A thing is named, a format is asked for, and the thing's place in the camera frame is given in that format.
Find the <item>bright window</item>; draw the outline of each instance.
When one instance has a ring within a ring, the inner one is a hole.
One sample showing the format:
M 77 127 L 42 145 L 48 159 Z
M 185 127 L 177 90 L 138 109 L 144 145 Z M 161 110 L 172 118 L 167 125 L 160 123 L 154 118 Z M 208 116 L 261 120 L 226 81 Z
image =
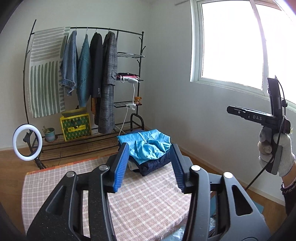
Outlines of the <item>bright window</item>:
M 260 31 L 248 1 L 202 4 L 202 77 L 262 89 Z
M 276 75 L 296 103 L 296 26 L 267 1 L 197 1 L 195 81 L 268 96 Z

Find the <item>white wall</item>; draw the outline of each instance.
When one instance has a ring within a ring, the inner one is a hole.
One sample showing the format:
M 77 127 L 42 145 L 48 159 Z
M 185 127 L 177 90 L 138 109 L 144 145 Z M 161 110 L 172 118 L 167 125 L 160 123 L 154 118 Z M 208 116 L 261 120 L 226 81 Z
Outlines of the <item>white wall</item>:
M 22 94 L 22 71 L 27 40 L 35 19 L 37 19 L 35 31 L 59 26 L 99 26 L 141 33 L 147 29 L 150 7 L 150 3 L 144 0 L 24 0 L 0 34 L 0 121 L 2 126 L 0 148 L 11 147 L 14 130 L 26 123 Z M 80 52 L 86 30 L 78 29 L 77 31 L 77 47 Z M 88 30 L 89 42 L 94 32 L 95 30 Z M 108 31 L 98 32 L 102 34 L 104 39 Z M 141 43 L 138 37 L 137 35 L 120 33 L 118 51 L 139 53 Z M 145 62 L 143 59 L 143 78 Z M 138 63 L 134 59 L 119 58 L 118 71 L 137 74 Z M 142 96 L 143 89 L 144 84 L 140 90 Z M 119 82 L 115 87 L 114 101 L 131 100 L 132 95 L 132 85 Z M 67 110 L 75 108 L 78 105 L 76 94 L 72 97 L 65 95 L 65 102 Z M 115 109 L 118 123 L 123 121 L 125 112 L 124 108 Z M 33 119 L 32 114 L 29 113 L 29 121 L 39 130 L 45 125 L 54 127 L 57 133 L 61 133 L 60 116 L 60 114 L 56 114 Z M 23 144 L 22 137 L 18 139 L 18 144 Z
M 270 112 L 270 102 L 226 88 L 190 82 L 192 29 L 190 2 L 153 4 L 148 35 L 144 120 L 150 128 L 216 168 L 249 183 L 261 170 L 261 126 L 226 112 L 229 105 Z M 287 110 L 291 125 L 296 114 Z M 253 187 L 283 200 L 281 179 L 264 172 Z

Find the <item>pink checkered tablecloth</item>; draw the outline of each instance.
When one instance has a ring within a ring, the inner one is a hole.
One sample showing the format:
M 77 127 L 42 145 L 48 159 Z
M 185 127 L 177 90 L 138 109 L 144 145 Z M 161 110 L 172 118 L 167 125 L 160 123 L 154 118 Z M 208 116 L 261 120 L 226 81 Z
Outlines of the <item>pink checkered tablecloth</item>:
M 92 171 L 107 162 L 107 157 L 89 159 L 28 173 L 22 189 L 22 219 L 27 232 L 35 215 L 51 191 L 68 171 Z M 159 240 L 188 215 L 190 194 L 177 186 L 171 163 L 142 177 L 129 169 L 116 194 L 108 194 L 112 222 L 118 241 Z M 83 193 L 83 232 L 90 236 L 88 192 Z

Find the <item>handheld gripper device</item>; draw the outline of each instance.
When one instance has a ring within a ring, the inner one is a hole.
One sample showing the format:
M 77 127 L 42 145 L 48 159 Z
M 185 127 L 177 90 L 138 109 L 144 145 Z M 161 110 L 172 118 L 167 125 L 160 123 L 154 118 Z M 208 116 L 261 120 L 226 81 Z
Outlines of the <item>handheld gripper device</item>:
M 290 134 L 291 124 L 286 119 L 286 116 L 283 115 L 282 108 L 286 108 L 288 104 L 285 98 L 283 100 L 281 99 L 278 79 L 276 77 L 274 79 L 267 78 L 267 81 L 271 114 L 237 106 L 228 106 L 227 112 L 232 115 L 238 115 L 246 120 L 260 123 L 262 126 L 266 126 L 271 129 L 271 139 L 268 141 L 272 146 L 271 153 L 273 161 L 267 165 L 266 171 L 276 175 L 281 160 L 282 147 L 279 146 L 278 143 L 275 143 L 273 137 L 276 133 Z

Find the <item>folded clothes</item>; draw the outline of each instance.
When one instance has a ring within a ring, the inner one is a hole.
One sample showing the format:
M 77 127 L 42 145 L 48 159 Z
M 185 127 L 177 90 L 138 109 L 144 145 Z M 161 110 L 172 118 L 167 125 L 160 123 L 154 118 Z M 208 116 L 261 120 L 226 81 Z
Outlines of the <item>folded clothes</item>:
M 156 159 L 156 160 L 149 160 L 146 162 L 143 162 L 142 164 L 138 164 L 136 160 L 133 157 L 129 157 L 129 163 L 133 164 L 132 171 L 133 172 L 139 172 L 143 177 L 147 176 L 149 173 L 165 166 L 166 164 L 169 164 L 172 160 L 172 157 L 170 155 L 171 148 L 164 154 L 162 157 Z
M 170 137 L 158 130 L 138 132 L 117 137 L 119 143 L 129 144 L 129 154 L 138 164 L 156 160 L 170 149 Z
M 116 80 L 120 80 L 124 82 L 125 80 L 129 79 L 135 79 L 135 80 L 140 80 L 140 77 L 136 74 L 130 74 L 130 73 L 118 73 Z

